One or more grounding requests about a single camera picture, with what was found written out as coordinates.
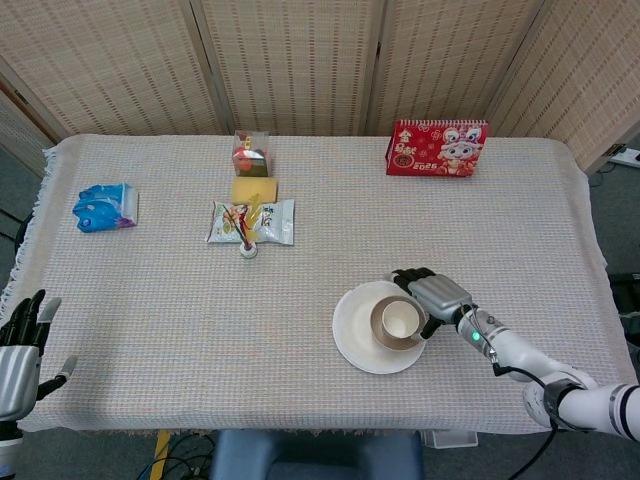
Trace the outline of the white silver snack packet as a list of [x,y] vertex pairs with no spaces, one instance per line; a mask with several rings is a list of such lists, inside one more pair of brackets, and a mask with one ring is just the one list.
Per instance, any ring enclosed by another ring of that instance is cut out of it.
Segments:
[[294,244],[294,214],[293,199],[251,205],[245,216],[246,235],[255,243],[291,246]]

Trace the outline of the beige woven tablecloth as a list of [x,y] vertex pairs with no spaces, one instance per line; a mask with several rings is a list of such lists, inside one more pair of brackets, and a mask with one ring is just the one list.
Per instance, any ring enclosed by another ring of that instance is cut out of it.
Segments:
[[[0,324],[39,289],[62,304],[41,374],[71,355],[68,383],[27,431],[428,429],[536,431],[521,387],[497,378],[451,328],[393,375],[350,365],[332,335],[350,289],[427,267],[547,355],[602,385],[631,383],[586,176],[562,143],[492,138],[469,178],[385,172],[376,137],[276,137],[294,244],[205,241],[234,175],[224,136],[76,135],[47,174]],[[134,227],[83,233],[72,209],[93,185],[139,193]]]

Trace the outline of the clear plastic box with toy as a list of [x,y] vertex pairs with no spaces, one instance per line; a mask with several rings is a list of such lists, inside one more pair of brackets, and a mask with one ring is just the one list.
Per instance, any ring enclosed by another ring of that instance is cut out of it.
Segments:
[[231,158],[238,177],[271,176],[269,139],[266,131],[235,131]]

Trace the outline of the white power strip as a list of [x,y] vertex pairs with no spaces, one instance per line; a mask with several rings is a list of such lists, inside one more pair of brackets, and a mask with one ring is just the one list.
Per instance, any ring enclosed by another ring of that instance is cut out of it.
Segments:
[[610,158],[610,162],[640,169],[640,150],[622,147]]

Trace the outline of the large white paper plate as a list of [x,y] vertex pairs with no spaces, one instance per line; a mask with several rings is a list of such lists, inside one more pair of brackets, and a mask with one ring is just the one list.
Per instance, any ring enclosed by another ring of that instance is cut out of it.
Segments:
[[351,365],[364,372],[401,372],[412,366],[424,350],[425,340],[406,351],[387,349],[375,340],[370,326],[372,309],[384,297],[394,295],[411,298],[389,281],[368,282],[348,291],[334,310],[332,331],[336,346]]

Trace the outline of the blue tissue pack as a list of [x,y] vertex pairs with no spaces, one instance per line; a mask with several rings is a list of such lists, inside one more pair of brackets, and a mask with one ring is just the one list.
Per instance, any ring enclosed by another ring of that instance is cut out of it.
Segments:
[[130,228],[138,223],[138,203],[139,193],[128,183],[93,185],[78,194],[72,213],[83,233]]

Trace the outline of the yellow sponge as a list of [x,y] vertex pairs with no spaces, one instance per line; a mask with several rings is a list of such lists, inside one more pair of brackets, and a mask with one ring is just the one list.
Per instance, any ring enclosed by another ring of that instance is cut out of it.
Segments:
[[231,203],[274,203],[277,194],[278,181],[274,177],[235,177],[231,187]]

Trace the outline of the white paper cup blue print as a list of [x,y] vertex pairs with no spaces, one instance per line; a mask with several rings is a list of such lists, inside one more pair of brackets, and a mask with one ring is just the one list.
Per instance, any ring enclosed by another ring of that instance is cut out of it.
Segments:
[[394,339],[408,339],[418,332],[420,327],[419,311],[409,302],[396,300],[382,311],[384,331]]

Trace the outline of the snack packet with green print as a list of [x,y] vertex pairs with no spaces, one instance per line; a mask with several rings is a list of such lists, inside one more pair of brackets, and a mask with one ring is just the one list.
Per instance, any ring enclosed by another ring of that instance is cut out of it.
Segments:
[[248,239],[247,214],[244,204],[232,205],[219,201],[211,204],[207,243],[244,243]]

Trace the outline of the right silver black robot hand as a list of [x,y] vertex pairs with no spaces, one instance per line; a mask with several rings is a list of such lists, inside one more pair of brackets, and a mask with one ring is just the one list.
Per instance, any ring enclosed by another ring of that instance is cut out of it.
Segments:
[[469,292],[445,275],[436,274],[426,267],[397,269],[391,272],[389,279],[425,312],[426,325],[419,333],[423,340],[429,339],[443,325],[457,325],[474,307]]

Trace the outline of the beige bowl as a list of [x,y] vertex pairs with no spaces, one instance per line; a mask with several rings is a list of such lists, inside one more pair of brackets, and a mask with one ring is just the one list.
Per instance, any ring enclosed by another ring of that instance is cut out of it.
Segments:
[[[384,331],[382,326],[382,311],[389,303],[396,300],[411,303],[419,311],[419,314],[420,314],[421,323],[420,323],[419,330],[417,333],[415,333],[408,339],[394,339]],[[384,297],[374,305],[370,315],[370,326],[371,326],[375,340],[383,347],[390,350],[394,350],[394,351],[406,351],[416,347],[421,342],[423,342],[423,339],[421,337],[421,332],[423,328],[426,326],[426,322],[427,322],[427,318],[423,309],[412,298],[409,298],[406,296],[394,295],[394,296]]]

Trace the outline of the blue chair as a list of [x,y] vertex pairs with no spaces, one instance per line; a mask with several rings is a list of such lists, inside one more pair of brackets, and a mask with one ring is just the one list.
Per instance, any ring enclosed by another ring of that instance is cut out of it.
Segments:
[[220,432],[209,480],[267,480],[278,463],[353,469],[358,480],[424,480],[420,435],[285,432],[227,429]]

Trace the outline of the woven folding screen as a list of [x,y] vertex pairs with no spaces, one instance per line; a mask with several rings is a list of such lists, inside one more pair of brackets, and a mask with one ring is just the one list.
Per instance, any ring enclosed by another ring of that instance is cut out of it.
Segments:
[[0,90],[56,140],[478,118],[593,171],[640,134],[640,0],[0,0]]

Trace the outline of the red desk calendar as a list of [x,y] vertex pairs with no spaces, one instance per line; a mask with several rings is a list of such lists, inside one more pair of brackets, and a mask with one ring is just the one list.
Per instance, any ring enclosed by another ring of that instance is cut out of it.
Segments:
[[470,177],[488,133],[485,120],[398,120],[386,151],[386,174]]

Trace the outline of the colourful feather shuttlecock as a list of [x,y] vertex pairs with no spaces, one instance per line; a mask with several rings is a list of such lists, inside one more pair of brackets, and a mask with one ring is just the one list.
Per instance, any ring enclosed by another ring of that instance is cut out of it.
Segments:
[[254,194],[245,205],[246,209],[243,212],[237,213],[225,209],[226,217],[230,225],[240,238],[240,253],[245,259],[252,259],[258,253],[256,244],[257,233],[254,227],[259,223],[261,217],[261,205],[261,196]]

